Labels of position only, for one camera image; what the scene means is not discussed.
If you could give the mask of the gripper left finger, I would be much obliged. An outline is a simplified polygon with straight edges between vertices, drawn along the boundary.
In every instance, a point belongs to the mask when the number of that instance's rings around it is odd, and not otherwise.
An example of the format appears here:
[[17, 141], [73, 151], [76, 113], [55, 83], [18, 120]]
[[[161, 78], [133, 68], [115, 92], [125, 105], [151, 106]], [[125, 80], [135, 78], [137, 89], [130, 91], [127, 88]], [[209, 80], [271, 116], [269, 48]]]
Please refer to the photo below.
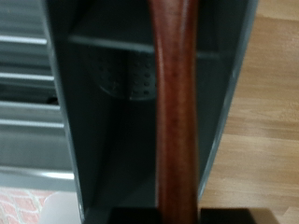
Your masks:
[[160, 214], [155, 208], [115, 208], [110, 224], [160, 224]]

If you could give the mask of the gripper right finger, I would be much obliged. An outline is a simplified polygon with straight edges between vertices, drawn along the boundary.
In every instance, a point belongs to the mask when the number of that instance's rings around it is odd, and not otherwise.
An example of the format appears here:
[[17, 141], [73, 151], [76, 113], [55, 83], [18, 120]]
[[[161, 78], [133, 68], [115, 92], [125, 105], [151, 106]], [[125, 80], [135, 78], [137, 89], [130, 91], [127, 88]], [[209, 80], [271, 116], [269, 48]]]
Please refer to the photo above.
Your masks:
[[200, 224], [279, 224], [266, 208], [202, 208]]

